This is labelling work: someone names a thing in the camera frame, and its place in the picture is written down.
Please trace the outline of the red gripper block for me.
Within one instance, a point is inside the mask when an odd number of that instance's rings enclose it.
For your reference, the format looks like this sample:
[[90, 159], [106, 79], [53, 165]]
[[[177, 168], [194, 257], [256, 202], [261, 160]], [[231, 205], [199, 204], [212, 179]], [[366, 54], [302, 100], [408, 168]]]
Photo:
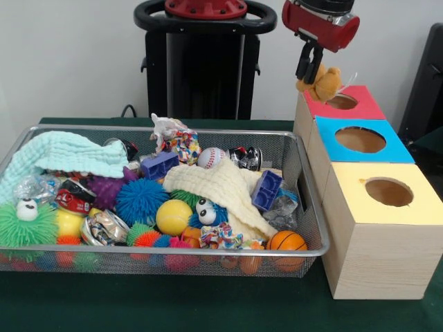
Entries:
[[314, 47], [312, 61], [312, 44], [303, 46], [296, 69], [297, 78], [304, 78], [306, 74], [306, 83], [313, 84], [323, 59], [323, 48], [336, 53], [352, 41], [360, 24], [359, 17], [352, 13], [353, 5], [353, 1], [285, 1], [283, 24], [301, 39], [319, 45]]

